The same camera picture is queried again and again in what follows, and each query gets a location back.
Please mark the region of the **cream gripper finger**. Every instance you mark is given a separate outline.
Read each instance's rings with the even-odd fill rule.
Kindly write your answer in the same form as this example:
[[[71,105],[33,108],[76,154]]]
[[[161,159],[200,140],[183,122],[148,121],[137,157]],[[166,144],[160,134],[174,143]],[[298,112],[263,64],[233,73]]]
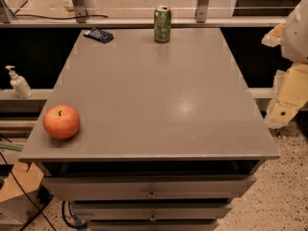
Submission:
[[[281,44],[284,24],[280,23],[274,26],[268,33],[264,35],[261,42],[268,47],[275,47]]]
[[[265,123],[270,129],[287,126],[307,102],[308,64],[294,63],[287,71],[277,70]]]

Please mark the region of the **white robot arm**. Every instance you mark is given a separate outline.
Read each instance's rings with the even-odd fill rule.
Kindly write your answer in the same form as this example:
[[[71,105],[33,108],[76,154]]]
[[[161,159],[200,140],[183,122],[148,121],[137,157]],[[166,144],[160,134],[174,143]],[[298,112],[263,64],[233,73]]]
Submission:
[[[266,110],[265,123],[280,129],[308,103],[308,0],[301,0],[284,23],[264,35],[262,43],[280,45],[282,57],[293,63],[286,71],[276,71]]]

